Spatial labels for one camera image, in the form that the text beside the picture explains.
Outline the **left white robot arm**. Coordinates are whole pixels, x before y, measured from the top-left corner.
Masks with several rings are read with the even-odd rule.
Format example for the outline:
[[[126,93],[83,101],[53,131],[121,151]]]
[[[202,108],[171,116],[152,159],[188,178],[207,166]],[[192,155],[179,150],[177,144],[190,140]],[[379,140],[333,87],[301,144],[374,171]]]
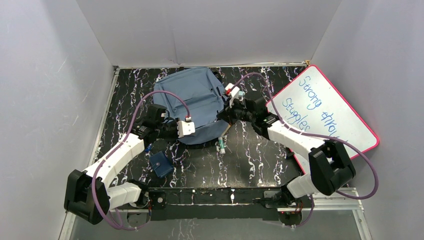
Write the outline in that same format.
[[[96,225],[109,211],[124,205],[145,208],[148,187],[137,180],[112,186],[115,177],[135,157],[158,139],[179,138],[179,118],[168,116],[164,106],[151,104],[139,121],[133,122],[117,144],[84,170],[73,170],[66,183],[64,209]]]

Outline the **green white glue stick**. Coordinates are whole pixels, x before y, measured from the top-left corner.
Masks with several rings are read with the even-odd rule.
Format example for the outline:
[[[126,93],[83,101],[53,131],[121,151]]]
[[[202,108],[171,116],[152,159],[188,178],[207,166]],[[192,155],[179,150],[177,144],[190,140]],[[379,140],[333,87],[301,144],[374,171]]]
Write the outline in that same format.
[[[226,150],[225,150],[225,143],[224,143],[224,139],[223,139],[223,137],[222,136],[220,136],[219,138],[218,138],[218,144],[219,144],[219,153],[221,154],[221,155],[224,155],[225,153],[226,153]]]

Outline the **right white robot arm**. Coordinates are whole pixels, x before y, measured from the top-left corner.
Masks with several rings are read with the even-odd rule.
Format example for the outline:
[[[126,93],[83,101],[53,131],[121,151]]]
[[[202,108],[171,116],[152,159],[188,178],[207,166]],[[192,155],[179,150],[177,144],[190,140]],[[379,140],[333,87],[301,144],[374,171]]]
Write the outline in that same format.
[[[341,142],[318,139],[286,127],[260,99],[228,99],[216,117],[231,125],[237,121],[249,122],[259,136],[282,144],[308,160],[309,173],[292,179],[281,188],[282,202],[288,207],[295,207],[306,195],[330,196],[356,175]]]

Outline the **blue student backpack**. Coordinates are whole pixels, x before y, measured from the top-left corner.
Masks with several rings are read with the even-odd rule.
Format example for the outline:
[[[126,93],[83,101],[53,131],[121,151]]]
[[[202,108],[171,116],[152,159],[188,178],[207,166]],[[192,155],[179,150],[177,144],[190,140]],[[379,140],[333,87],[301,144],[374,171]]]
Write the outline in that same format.
[[[153,90],[171,92],[187,104],[195,133],[179,139],[186,145],[217,139],[229,125],[217,119],[217,113],[224,108],[225,87],[207,67],[177,71],[158,80]]]

